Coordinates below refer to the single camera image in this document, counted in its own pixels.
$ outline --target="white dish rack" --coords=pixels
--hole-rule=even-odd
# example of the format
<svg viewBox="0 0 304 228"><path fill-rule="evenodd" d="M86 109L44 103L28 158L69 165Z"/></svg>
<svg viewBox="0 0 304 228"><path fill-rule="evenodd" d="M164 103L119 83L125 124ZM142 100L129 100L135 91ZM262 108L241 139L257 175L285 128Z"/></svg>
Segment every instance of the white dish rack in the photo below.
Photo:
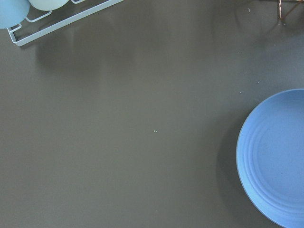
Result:
<svg viewBox="0 0 304 228"><path fill-rule="evenodd" d="M8 28L9 36L20 47L121 1L123 0L71 0L53 11L40 11L31 7L25 20Z"/></svg>

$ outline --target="countertop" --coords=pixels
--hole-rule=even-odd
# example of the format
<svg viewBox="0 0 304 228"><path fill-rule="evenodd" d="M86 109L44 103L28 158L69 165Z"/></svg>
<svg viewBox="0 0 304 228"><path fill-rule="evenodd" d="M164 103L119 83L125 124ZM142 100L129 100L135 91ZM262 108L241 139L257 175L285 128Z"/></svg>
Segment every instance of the countertop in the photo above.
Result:
<svg viewBox="0 0 304 228"><path fill-rule="evenodd" d="M304 87L303 12L125 0L22 47L0 30L0 227L278 228L236 143L256 105Z"/></svg>

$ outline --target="dish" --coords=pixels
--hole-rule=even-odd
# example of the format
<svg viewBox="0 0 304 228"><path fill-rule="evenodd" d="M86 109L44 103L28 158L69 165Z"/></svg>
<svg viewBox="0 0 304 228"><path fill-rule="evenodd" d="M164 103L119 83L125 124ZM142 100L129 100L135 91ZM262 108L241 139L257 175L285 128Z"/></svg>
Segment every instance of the dish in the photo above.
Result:
<svg viewBox="0 0 304 228"><path fill-rule="evenodd" d="M251 112L237 141L237 171L265 216L304 227L304 89L275 94Z"/></svg>
<svg viewBox="0 0 304 228"><path fill-rule="evenodd" d="M56 10L65 5L68 0L29 0L30 4L38 10Z"/></svg>
<svg viewBox="0 0 304 228"><path fill-rule="evenodd" d="M0 29L6 29L19 24L28 13L28 0L0 1Z"/></svg>

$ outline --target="white cup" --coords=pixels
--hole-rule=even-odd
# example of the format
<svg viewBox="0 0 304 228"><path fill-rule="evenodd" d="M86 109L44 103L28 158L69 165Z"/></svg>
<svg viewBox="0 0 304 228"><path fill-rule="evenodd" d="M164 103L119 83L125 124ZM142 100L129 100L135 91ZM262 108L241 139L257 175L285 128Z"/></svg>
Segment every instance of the white cup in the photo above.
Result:
<svg viewBox="0 0 304 228"><path fill-rule="evenodd" d="M62 7L68 0L29 0L29 2L38 10L49 11Z"/></svg>

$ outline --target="blue bowl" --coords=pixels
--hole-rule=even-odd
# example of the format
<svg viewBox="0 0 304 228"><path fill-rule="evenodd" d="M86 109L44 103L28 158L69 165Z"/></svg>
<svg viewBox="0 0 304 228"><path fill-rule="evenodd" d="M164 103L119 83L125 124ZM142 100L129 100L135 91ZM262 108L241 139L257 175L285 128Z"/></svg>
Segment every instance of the blue bowl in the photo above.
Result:
<svg viewBox="0 0 304 228"><path fill-rule="evenodd" d="M19 24L28 13L28 0L0 0L0 29Z"/></svg>
<svg viewBox="0 0 304 228"><path fill-rule="evenodd" d="M280 226L304 228L304 89L260 103L237 143L238 174L253 204Z"/></svg>

